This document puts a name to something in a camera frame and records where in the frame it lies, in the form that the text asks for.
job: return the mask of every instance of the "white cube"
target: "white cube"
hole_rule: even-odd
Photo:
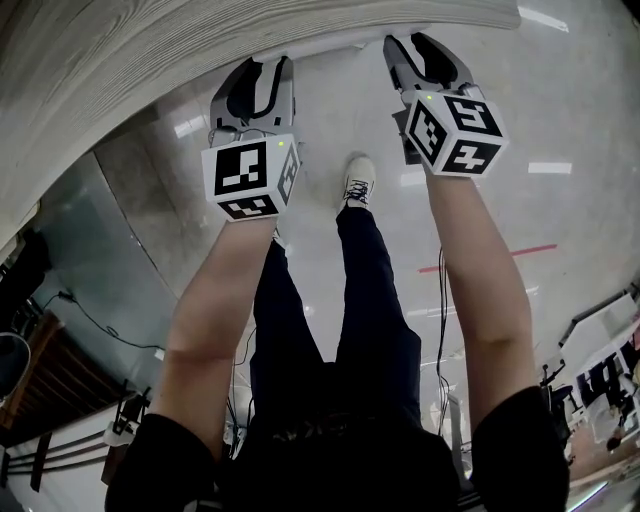
[[[232,142],[202,152],[207,201],[230,222],[287,209],[300,160],[291,134]]]
[[[433,174],[483,176],[509,144],[495,104],[416,91],[405,134]]]

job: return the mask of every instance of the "shoelace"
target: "shoelace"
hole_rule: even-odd
[[[344,199],[355,199],[363,205],[368,206],[367,195],[369,193],[369,183],[361,180],[352,180],[349,188],[344,191]]]

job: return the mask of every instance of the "red line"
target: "red line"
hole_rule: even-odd
[[[556,249],[558,244],[551,245],[541,245],[539,247],[530,247],[529,249],[520,249],[519,251],[513,251],[511,256],[522,256],[523,254],[531,254],[532,252],[541,252],[541,251],[550,251],[552,249]],[[425,267],[418,269],[420,274],[427,274],[429,272],[436,272],[438,270],[438,266],[435,267]]]

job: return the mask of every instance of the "navy blue pants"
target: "navy blue pants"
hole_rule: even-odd
[[[337,218],[347,276],[335,363],[324,363],[305,320],[284,249],[269,249],[254,303],[251,386],[257,414],[328,407],[402,407],[420,421],[421,341],[398,302],[391,260],[373,215],[345,208]]]

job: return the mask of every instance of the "person's right arm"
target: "person's right arm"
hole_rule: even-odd
[[[472,180],[427,172],[431,211],[467,356],[471,425],[535,386],[531,309],[513,257]]]

